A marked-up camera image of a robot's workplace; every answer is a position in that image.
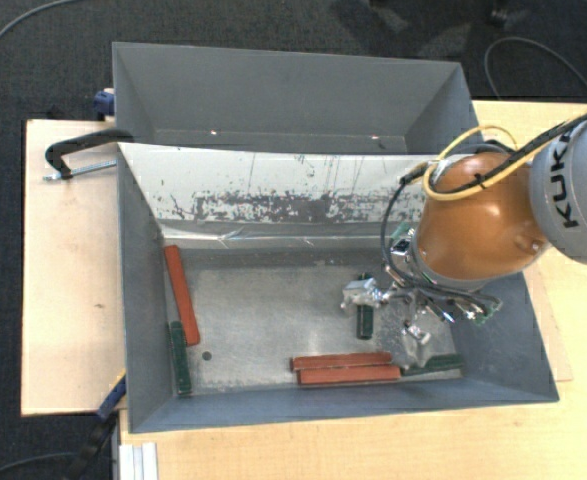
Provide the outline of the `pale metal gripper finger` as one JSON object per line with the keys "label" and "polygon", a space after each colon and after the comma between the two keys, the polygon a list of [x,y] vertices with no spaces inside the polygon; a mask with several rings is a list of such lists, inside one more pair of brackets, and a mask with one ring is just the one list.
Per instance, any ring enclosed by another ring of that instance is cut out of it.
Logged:
{"label": "pale metal gripper finger", "polygon": [[423,367],[427,361],[425,347],[431,340],[431,334],[411,321],[403,322],[401,333],[408,358],[416,367]]}
{"label": "pale metal gripper finger", "polygon": [[353,314],[358,307],[379,306],[379,289],[374,278],[350,281],[342,289],[341,309],[346,314]]}

